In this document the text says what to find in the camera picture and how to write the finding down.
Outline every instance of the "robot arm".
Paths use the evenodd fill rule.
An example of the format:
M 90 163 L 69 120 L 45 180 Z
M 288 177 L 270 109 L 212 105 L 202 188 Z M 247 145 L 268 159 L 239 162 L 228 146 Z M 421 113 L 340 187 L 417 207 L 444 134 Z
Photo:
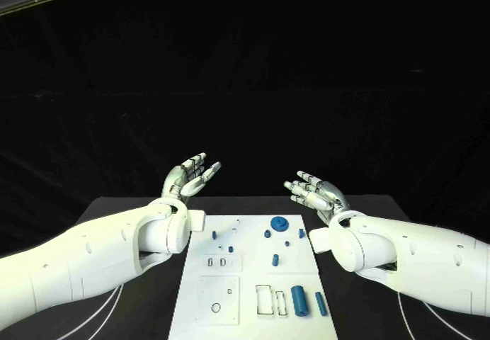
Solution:
M 350 210 L 337 188 L 298 172 L 286 182 L 329 227 L 310 232 L 316 253 L 332 250 L 346 271 L 447 310 L 490 316 L 490 246 L 453 230 Z
M 202 174 L 203 160 L 199 154 L 173 168 L 163 197 L 146 207 L 77 225 L 0 259 L 0 330 L 41 310 L 104 294 L 185 250 L 190 231 L 205 229 L 205 212 L 189 210 L 182 200 L 221 167 Z

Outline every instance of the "blue cylinder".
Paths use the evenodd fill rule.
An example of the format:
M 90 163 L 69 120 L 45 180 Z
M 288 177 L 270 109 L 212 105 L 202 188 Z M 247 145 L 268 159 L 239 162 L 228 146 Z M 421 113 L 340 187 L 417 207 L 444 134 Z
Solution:
M 317 297 L 319 302 L 319 308 L 320 308 L 320 314 L 324 317 L 327 315 L 327 308 L 324 307 L 324 299 L 322 298 L 322 293 L 316 292 L 314 296 Z
M 288 220 L 281 216 L 275 216 L 271 219 L 271 227 L 277 232 L 284 232 L 288 229 Z
M 309 305 L 307 299 L 304 298 L 304 290 L 300 285 L 296 285 L 291 288 L 291 296 L 293 296 L 293 304 L 294 304 L 294 314 L 298 317 L 304 317 L 309 315 Z
M 278 255 L 274 254 L 274 257 L 273 257 L 273 266 L 277 267 L 278 266 Z

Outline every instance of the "white pegboard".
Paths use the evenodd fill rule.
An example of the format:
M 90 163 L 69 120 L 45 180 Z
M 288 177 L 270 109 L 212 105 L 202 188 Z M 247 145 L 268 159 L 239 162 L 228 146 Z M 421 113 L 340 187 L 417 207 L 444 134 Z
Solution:
M 205 231 L 192 233 L 170 340 L 337 339 L 327 301 L 329 315 L 323 317 L 314 297 L 316 292 L 324 297 L 324 291 L 310 240 L 307 235 L 301 239 L 298 236 L 300 228 L 304 229 L 301 216 L 283 215 L 290 224 L 284 232 L 273 230 L 273 217 L 208 216 Z M 271 230 L 268 239 L 265 230 Z M 274 254 L 280 255 L 277 267 L 271 265 Z M 271 286 L 273 316 L 257 314 L 258 285 Z M 306 292 L 310 308 L 306 317 L 294 314 L 291 287 L 296 285 Z M 275 292 L 284 294 L 284 306 L 283 302 L 278 306 Z M 215 303 L 219 303 L 218 312 L 212 310 Z M 284 309 L 287 315 L 280 316 L 278 310 Z

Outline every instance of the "black tabletop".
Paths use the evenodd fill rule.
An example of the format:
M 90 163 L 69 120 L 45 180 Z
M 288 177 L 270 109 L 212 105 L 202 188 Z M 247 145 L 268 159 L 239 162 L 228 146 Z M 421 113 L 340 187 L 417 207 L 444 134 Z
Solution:
M 360 195 L 346 197 L 352 209 L 371 216 L 409 221 L 392 197 Z M 98 198 L 84 212 L 78 224 L 94 218 L 139 208 L 154 198 Z M 200 209 L 208 215 L 301 215 L 307 231 L 323 227 L 316 211 L 284 197 L 196 197 L 189 209 Z M 114 313 L 100 330 L 97 339 L 167 339 L 177 301 L 180 278 L 188 250 L 153 267 L 124 284 Z M 379 283 L 366 280 L 339 266 L 332 253 L 316 254 L 324 295 L 340 340 L 401 339 L 409 340 L 401 316 L 396 293 Z M 100 309 L 111 292 L 65 305 L 48 308 L 17 322 L 0 339 L 58 339 Z M 441 323 L 424 304 L 402 295 L 405 317 L 417 340 L 463 339 Z M 111 310 L 111 303 L 68 340 L 88 339 Z M 467 335 L 487 339 L 490 319 L 450 312 L 434 307 L 441 317 Z

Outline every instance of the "white cable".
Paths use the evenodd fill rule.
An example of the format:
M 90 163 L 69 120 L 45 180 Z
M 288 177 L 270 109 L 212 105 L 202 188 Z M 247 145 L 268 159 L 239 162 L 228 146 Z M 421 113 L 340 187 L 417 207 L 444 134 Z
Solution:
M 87 323 L 90 322 L 90 320 L 100 314 L 100 311 L 104 309 L 107 303 L 110 303 L 111 301 L 111 298 L 114 297 L 114 294 L 115 294 L 115 291 L 117 291 L 117 288 L 114 289 L 113 291 L 113 294 L 110 295 L 110 298 L 107 299 L 105 303 L 102 304 L 102 307 L 97 310 L 97 312 L 92 314 L 92 316 L 84 321 L 84 323 L 69 332 L 66 333 L 61 338 L 58 338 L 56 340 L 62 340 L 65 339 L 68 336 L 71 336 L 85 325 Z
M 124 285 L 121 285 L 120 293 L 117 294 L 117 299 L 115 299 L 114 306 L 113 306 L 113 308 L 111 308 L 111 310 L 110 310 L 110 314 L 108 314 L 108 316 L 107 316 L 107 318 L 105 318 L 105 320 L 104 320 L 102 324 L 100 325 L 100 328 L 98 328 L 98 330 L 95 330 L 95 333 L 94 333 L 94 335 L 90 337 L 90 340 L 92 340 L 92 339 L 94 339 L 94 336 L 95 336 L 95 335 L 97 335 L 97 333 L 100 332 L 100 329 L 104 327 L 104 325 L 105 325 L 105 322 L 107 322 L 107 320 L 110 319 L 110 315 L 113 314 L 113 311 L 114 311 L 114 308 L 115 308 L 115 305 L 117 305 L 117 301 L 120 300 L 121 291 L 123 291 L 123 286 L 124 286 Z
M 424 305 L 427 306 L 428 310 L 433 312 L 433 314 L 437 316 L 437 318 L 443 321 L 443 323 L 467 339 L 467 340 L 473 340 L 473 338 L 470 338 L 469 336 L 466 336 L 444 320 L 444 318 L 441 318 L 441 316 L 435 313 L 434 309 L 431 308 L 431 306 L 424 302 Z
M 398 294 L 398 304 L 401 305 L 401 293 L 396 292 L 396 294 Z M 404 317 L 405 326 L 407 326 L 407 329 L 408 329 L 408 333 L 411 334 L 411 338 L 415 340 L 414 334 L 411 333 L 411 327 L 408 326 L 408 322 L 407 322 L 407 319 L 405 319 L 405 313 L 404 313 L 404 307 L 402 306 L 401 306 L 401 316 Z

